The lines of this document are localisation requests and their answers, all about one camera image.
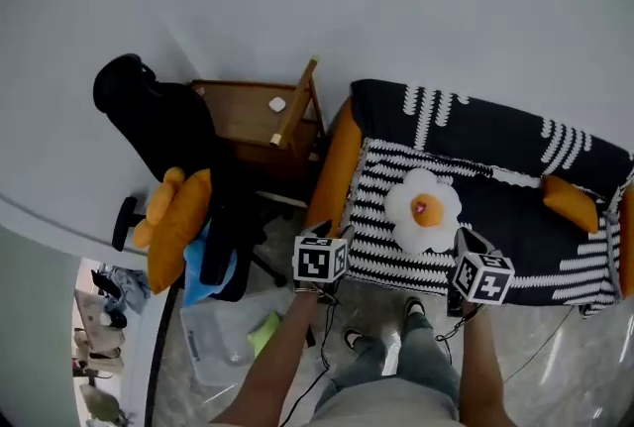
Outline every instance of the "blue jeans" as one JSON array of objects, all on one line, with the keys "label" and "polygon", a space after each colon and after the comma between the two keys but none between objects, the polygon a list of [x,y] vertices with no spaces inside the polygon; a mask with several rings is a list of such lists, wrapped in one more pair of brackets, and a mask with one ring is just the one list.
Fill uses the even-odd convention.
[{"label": "blue jeans", "polygon": [[[427,318],[418,312],[407,316],[401,340],[396,376],[445,393],[458,407],[460,376],[436,344]],[[357,359],[336,372],[315,411],[344,388],[393,377],[381,375],[385,345],[380,339],[361,337],[355,341],[354,350]]]}]

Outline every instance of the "orange plush toy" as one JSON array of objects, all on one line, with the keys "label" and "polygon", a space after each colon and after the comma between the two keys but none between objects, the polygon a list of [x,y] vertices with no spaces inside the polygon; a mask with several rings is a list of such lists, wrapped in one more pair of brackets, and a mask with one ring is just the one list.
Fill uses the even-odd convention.
[{"label": "orange plush toy", "polygon": [[185,268],[183,251],[202,229],[209,199],[211,172],[196,171],[187,180],[182,169],[170,168],[152,198],[146,219],[135,228],[133,242],[148,251],[152,293],[170,287]]}]

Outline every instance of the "white flower pillow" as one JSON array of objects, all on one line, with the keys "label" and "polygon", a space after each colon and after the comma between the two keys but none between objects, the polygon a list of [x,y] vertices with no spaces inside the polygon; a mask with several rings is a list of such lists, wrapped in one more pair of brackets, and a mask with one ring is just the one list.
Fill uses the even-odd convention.
[{"label": "white flower pillow", "polygon": [[394,224],[394,240],[412,254],[430,248],[444,253],[452,248],[461,210],[456,190],[423,168],[409,171],[403,183],[394,185],[385,196],[385,216]]}]

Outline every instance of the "wooden desk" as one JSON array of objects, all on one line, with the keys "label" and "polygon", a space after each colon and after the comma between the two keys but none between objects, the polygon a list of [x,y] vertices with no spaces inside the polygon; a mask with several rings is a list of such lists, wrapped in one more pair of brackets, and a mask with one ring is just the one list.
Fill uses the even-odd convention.
[{"label": "wooden desk", "polygon": [[[193,80],[203,98],[217,135],[263,191],[308,202],[322,159],[319,142],[325,138],[317,100],[312,58],[297,85],[264,82]],[[268,102],[286,103],[276,113]],[[307,117],[312,102],[314,118]]]}]

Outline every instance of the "wall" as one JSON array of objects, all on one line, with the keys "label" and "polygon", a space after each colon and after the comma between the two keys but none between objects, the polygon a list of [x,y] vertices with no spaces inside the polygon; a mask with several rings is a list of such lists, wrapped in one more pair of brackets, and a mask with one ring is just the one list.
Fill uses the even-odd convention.
[{"label": "wall", "polygon": [[280,81],[319,53],[328,119],[350,81],[379,77],[516,106],[632,147],[632,10],[634,0],[0,0],[0,202],[54,228],[3,220],[11,207],[0,207],[0,224],[120,259],[107,242],[121,200],[154,185],[91,101],[95,73],[123,52],[169,80]]},{"label": "wall", "polygon": [[0,411],[14,427],[79,425],[70,312],[79,258],[0,227]]}]

